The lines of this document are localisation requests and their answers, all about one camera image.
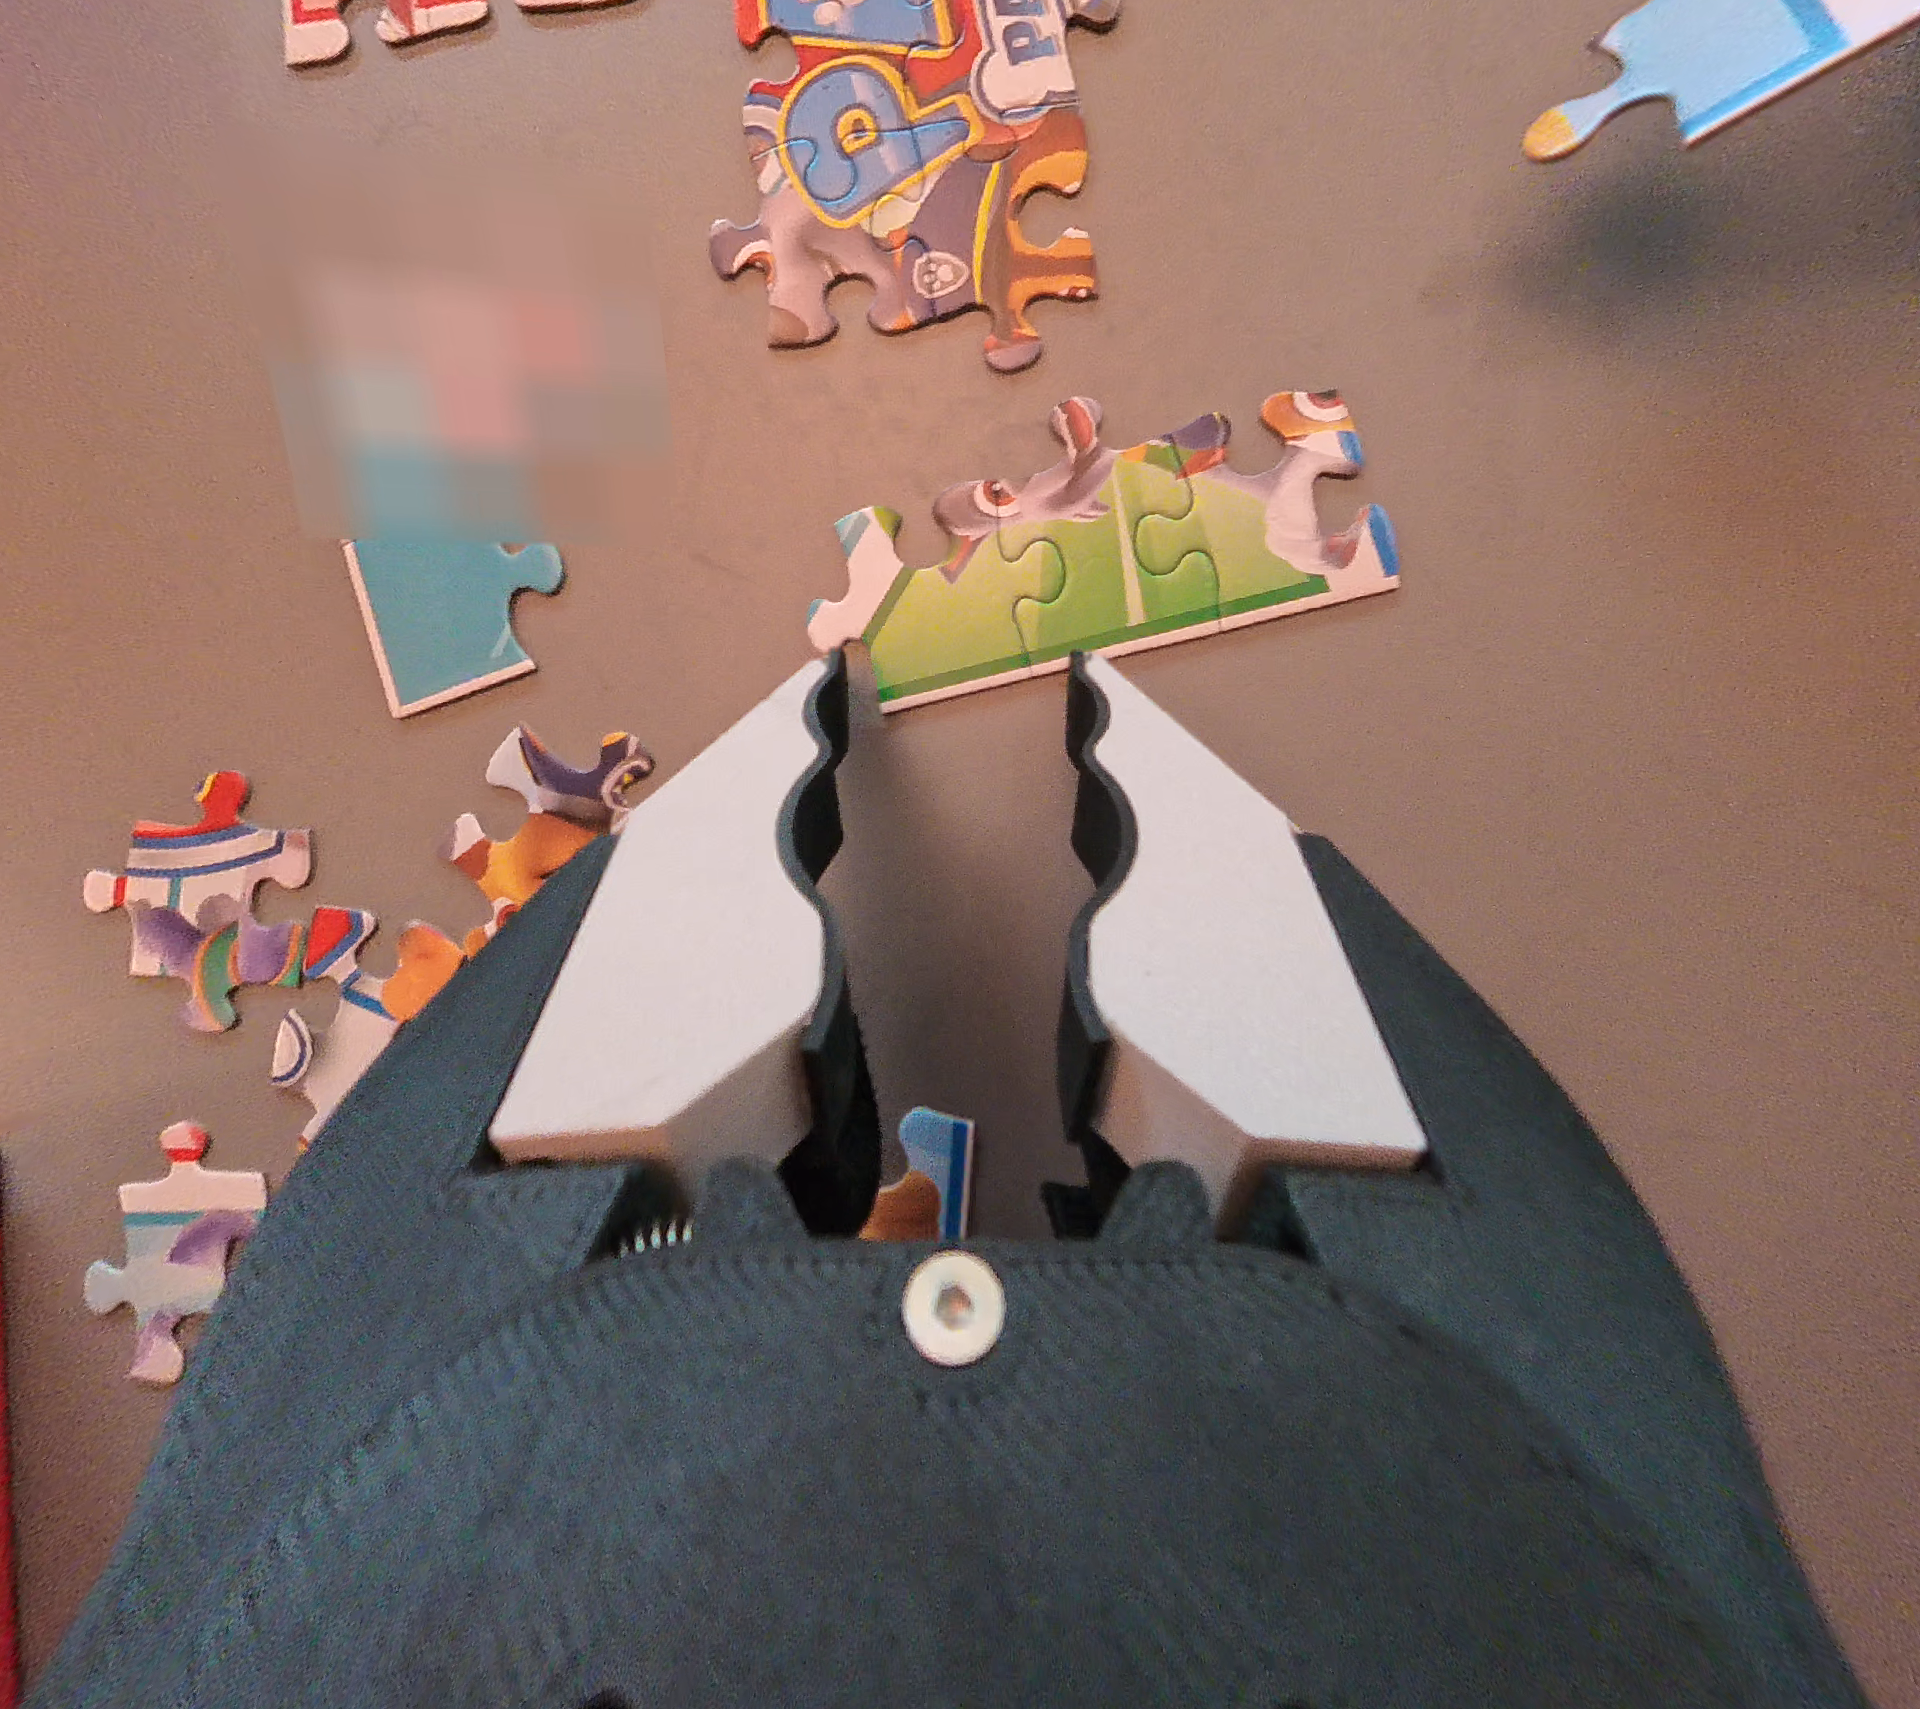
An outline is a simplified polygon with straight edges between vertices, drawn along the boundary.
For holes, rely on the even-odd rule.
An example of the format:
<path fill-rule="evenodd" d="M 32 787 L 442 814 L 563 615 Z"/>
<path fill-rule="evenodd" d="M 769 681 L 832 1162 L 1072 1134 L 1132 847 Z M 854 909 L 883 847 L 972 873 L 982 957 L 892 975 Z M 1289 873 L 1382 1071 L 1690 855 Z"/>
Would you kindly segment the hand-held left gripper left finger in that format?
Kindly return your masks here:
<path fill-rule="evenodd" d="M 844 756 L 832 652 L 631 814 L 494 1115 L 503 1159 L 645 1159 L 693 1189 L 750 1154 L 815 1235 L 860 1235 L 877 1093 L 819 895 Z"/>

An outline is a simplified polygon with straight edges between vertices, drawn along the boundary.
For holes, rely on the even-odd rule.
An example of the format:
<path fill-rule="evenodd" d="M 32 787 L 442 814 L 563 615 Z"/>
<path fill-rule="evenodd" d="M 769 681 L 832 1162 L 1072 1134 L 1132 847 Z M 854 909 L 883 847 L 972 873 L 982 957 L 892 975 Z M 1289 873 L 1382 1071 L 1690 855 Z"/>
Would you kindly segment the grey purple puzzle piece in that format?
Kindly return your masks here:
<path fill-rule="evenodd" d="M 850 274 L 871 282 L 871 330 L 900 332 L 917 327 L 894 253 L 863 226 L 839 229 L 824 221 L 792 183 L 780 183 L 761 196 L 750 226 L 715 221 L 709 257 L 725 280 L 746 266 L 765 267 L 774 347 L 812 347 L 830 340 L 837 319 L 830 314 L 826 295 Z"/>

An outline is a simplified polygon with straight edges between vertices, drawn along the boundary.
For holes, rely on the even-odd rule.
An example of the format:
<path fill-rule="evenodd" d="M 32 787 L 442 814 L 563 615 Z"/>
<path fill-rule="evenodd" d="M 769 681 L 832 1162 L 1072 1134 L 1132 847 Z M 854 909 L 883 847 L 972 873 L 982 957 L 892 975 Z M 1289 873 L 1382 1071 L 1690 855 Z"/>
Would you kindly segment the white purple striped puzzle piece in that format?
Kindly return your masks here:
<path fill-rule="evenodd" d="M 199 822 L 135 822 L 122 873 L 86 873 L 90 913 L 133 914 L 133 975 L 177 975 L 185 988 L 183 1022 L 220 1032 L 235 1022 L 241 988 L 297 988 L 307 935 L 301 923 L 258 923 L 260 883 L 301 887 L 311 878 L 311 829 L 242 822 L 250 781 L 215 770 L 196 791 Z"/>

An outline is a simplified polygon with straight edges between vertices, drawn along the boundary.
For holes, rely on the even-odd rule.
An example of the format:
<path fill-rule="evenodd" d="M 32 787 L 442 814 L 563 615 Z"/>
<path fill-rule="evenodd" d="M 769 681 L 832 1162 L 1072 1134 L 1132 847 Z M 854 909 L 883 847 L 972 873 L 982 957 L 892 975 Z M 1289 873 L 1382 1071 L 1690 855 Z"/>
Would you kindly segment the orange dog face puzzle piece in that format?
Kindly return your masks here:
<path fill-rule="evenodd" d="M 515 838 L 494 842 L 464 812 L 440 843 L 440 860 L 464 873 L 489 906 L 486 923 L 464 935 L 461 950 L 476 956 L 583 843 L 620 833 L 650 774 L 653 760 L 632 735 L 604 736 L 597 761 L 572 764 L 553 760 L 534 729 L 515 727 L 494 752 L 486 781 L 526 802 L 526 822 Z"/>

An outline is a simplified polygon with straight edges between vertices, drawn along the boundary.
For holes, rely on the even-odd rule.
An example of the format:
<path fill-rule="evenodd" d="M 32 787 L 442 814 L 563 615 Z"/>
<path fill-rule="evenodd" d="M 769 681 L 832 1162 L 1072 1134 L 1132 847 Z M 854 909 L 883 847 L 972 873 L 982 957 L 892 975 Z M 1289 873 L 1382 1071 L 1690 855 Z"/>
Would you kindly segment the white teal purple puzzle piece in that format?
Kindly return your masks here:
<path fill-rule="evenodd" d="M 173 1123 L 156 1136 L 168 1173 L 122 1184 L 125 1267 L 94 1262 L 82 1277 L 90 1313 L 133 1309 L 133 1367 L 141 1385 L 183 1377 L 178 1323 L 212 1313 L 224 1289 L 230 1251 L 250 1241 L 267 1208 L 264 1173 L 203 1168 L 208 1131 Z"/>

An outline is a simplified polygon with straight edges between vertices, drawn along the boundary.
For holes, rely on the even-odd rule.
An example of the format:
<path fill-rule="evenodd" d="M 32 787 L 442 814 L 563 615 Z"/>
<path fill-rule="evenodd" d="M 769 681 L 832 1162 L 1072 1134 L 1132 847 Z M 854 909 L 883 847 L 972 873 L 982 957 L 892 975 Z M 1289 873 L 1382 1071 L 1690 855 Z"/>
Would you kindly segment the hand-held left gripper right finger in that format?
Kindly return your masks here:
<path fill-rule="evenodd" d="M 1408 1173 L 1427 1134 L 1401 1090 L 1290 819 L 1107 657 L 1068 668 L 1072 852 L 1057 1022 L 1066 1136 L 1098 1227 L 1125 1173 L 1182 1162 L 1231 1235 L 1260 1173 Z"/>

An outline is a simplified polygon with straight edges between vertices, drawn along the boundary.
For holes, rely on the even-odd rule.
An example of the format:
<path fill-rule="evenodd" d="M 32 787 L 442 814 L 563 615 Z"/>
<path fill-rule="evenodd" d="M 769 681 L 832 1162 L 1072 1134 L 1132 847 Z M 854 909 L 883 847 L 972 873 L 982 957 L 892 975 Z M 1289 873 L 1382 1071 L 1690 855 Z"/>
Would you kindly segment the green puzzle section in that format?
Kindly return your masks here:
<path fill-rule="evenodd" d="M 1100 441 L 1100 409 L 1051 412 L 1061 458 L 1030 479 L 967 479 L 935 500 L 941 565 L 896 559 L 896 512 L 837 524 L 848 593 L 819 601 L 815 652 L 864 644 L 883 711 L 1016 682 L 1072 653 L 1125 653 L 1246 631 L 1398 587 L 1389 515 L 1349 530 L 1315 512 L 1323 476 L 1351 479 L 1361 444 L 1336 394 L 1273 394 L 1265 472 L 1231 466 L 1231 421 L 1203 415 L 1142 446 Z"/>

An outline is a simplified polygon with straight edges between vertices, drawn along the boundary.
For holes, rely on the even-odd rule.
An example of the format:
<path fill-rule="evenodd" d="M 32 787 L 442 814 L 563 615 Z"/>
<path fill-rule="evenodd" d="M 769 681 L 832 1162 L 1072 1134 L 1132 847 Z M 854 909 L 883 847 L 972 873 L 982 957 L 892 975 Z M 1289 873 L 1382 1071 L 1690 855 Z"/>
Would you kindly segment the assembled teal puzzle section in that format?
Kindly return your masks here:
<path fill-rule="evenodd" d="M 511 597 L 563 590 L 553 545 L 347 539 L 343 559 L 390 715 L 408 719 L 538 671 L 515 640 Z"/>

